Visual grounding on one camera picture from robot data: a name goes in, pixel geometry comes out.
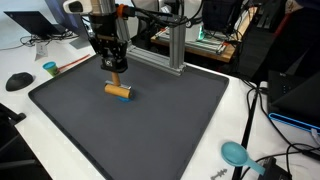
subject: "gray mat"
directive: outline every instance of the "gray mat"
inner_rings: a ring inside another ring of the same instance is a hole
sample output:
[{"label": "gray mat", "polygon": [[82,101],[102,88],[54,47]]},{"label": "gray mat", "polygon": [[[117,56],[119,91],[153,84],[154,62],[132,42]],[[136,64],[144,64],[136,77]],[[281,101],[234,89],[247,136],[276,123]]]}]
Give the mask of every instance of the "gray mat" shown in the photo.
[{"label": "gray mat", "polygon": [[228,79],[187,67],[176,77],[129,61],[120,75],[135,99],[104,92],[111,73],[95,56],[29,93],[107,179],[179,179]]}]

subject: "black mouse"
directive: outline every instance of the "black mouse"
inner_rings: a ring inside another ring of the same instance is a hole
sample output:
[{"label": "black mouse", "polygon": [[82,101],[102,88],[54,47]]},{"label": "black mouse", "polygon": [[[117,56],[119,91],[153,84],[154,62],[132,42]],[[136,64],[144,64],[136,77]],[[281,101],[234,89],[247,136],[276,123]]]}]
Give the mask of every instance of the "black mouse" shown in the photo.
[{"label": "black mouse", "polygon": [[22,72],[12,75],[6,84],[7,91],[17,91],[29,86],[33,82],[33,76],[29,73]]}]

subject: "blue spoon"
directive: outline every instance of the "blue spoon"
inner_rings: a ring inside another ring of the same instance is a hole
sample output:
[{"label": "blue spoon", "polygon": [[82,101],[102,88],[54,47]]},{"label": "blue spoon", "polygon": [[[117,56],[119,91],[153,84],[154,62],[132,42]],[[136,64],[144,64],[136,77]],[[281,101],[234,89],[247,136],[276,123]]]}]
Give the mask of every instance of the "blue spoon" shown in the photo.
[{"label": "blue spoon", "polygon": [[235,142],[226,142],[221,147],[222,158],[231,166],[249,166],[259,174],[263,175],[265,168],[250,159],[247,150]]}]

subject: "white table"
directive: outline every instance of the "white table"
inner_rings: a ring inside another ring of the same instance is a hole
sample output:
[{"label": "white table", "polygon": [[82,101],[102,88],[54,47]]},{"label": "white table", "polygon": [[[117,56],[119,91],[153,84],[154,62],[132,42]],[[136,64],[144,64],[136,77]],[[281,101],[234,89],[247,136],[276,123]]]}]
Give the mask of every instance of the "white table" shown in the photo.
[{"label": "white table", "polygon": [[[267,83],[263,82],[261,87],[267,87]],[[262,96],[262,103],[264,105],[264,109],[266,108],[267,97],[265,95]],[[284,134],[284,136],[291,143],[304,143],[309,144],[314,147],[318,147],[317,144],[312,139],[310,133],[277,122],[273,121],[274,124],[278,127],[278,129]],[[260,108],[260,100],[257,102],[256,111],[252,123],[252,129],[250,133],[249,143],[248,143],[248,152],[250,157],[253,160],[257,160],[259,158],[278,154],[285,153],[287,150],[288,144],[280,137],[280,135],[276,132],[276,130],[272,127],[271,123],[267,119],[267,117],[263,114]],[[284,170],[286,168],[286,158],[285,156],[276,157],[277,165],[282,167]],[[289,155],[290,162],[290,171],[292,173],[293,180],[303,179],[319,179],[320,171],[319,171],[319,161],[308,158],[302,154],[294,154]],[[257,179],[258,174],[252,170],[248,172],[244,179]]]},{"label": "white table", "polygon": [[[42,69],[44,63],[55,61],[62,66],[86,54],[93,55],[93,49],[76,50],[68,42],[53,41],[48,45],[48,54],[35,61],[35,47],[0,51],[0,102],[16,113],[27,115],[16,128],[53,179],[104,179],[28,97],[30,90],[51,78]],[[25,89],[7,92],[7,79],[19,72],[31,73],[35,81]],[[220,147],[225,141],[240,143],[242,140],[248,117],[245,96],[249,88],[239,79],[229,78],[229,86],[182,176],[184,180],[210,179],[221,169],[228,169],[225,179],[232,177],[234,168],[223,161]]]}]

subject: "desk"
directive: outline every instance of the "desk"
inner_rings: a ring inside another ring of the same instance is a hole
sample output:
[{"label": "desk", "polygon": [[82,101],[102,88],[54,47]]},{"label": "desk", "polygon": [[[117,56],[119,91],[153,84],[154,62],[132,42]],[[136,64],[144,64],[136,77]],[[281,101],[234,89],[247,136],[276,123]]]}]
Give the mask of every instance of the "desk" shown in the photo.
[{"label": "desk", "polygon": [[[260,86],[267,87],[267,83],[263,82]],[[262,103],[265,110],[267,109],[266,102],[267,97],[262,95]],[[304,143],[314,147],[319,146],[313,141],[310,133],[277,121],[273,122],[290,142]],[[260,102],[258,101],[247,148],[249,155],[253,160],[257,160],[264,156],[284,153],[287,147],[288,144],[280,137],[267,117],[263,114],[260,108]],[[276,159],[277,165],[287,170],[285,156],[276,157]],[[289,155],[289,162],[293,180],[319,179],[319,161],[308,158],[302,154],[294,154]],[[257,179],[257,177],[257,173],[250,170],[244,179]]]},{"label": "desk", "polygon": [[[250,8],[247,14],[243,14],[241,17],[241,19],[243,20],[238,28],[238,37],[241,37],[242,35],[244,35],[250,25],[250,22],[253,18],[253,16],[256,13],[257,8]],[[160,33],[160,35],[155,35],[151,38],[151,42],[158,44],[158,45],[162,45],[162,46],[168,46],[169,43],[169,39],[168,39],[169,35],[166,35],[165,33]],[[209,45],[208,43],[205,42],[190,42],[187,41],[185,43],[185,51],[189,52],[189,53],[193,53],[196,55],[200,55],[200,56],[204,56],[207,58],[211,58],[214,60],[218,60],[218,61],[222,61],[225,63],[229,63],[230,60],[232,59],[236,48],[234,48],[232,45],[228,45],[224,51],[222,51],[221,54],[217,54],[215,52],[215,49],[217,49],[217,47],[219,45],[222,44],[221,41],[216,41],[216,40],[210,40],[210,39],[204,39],[204,41],[207,41],[213,45]]]},{"label": "desk", "polygon": [[[91,47],[76,50],[68,42],[53,41],[48,45],[48,54],[49,57],[34,61],[35,47],[0,52],[0,102],[17,113],[27,115],[16,128],[53,179],[103,179],[69,139],[31,102],[27,94],[51,78],[42,69],[45,62],[56,61],[61,66],[94,52]],[[33,74],[35,81],[25,89],[7,92],[6,80],[13,73],[23,71]],[[210,179],[221,169],[228,170],[225,179],[232,177],[234,168],[223,161],[220,147],[225,141],[242,140],[247,122],[245,95],[248,87],[239,79],[227,77],[230,78],[229,86],[182,176],[183,180]]]}]

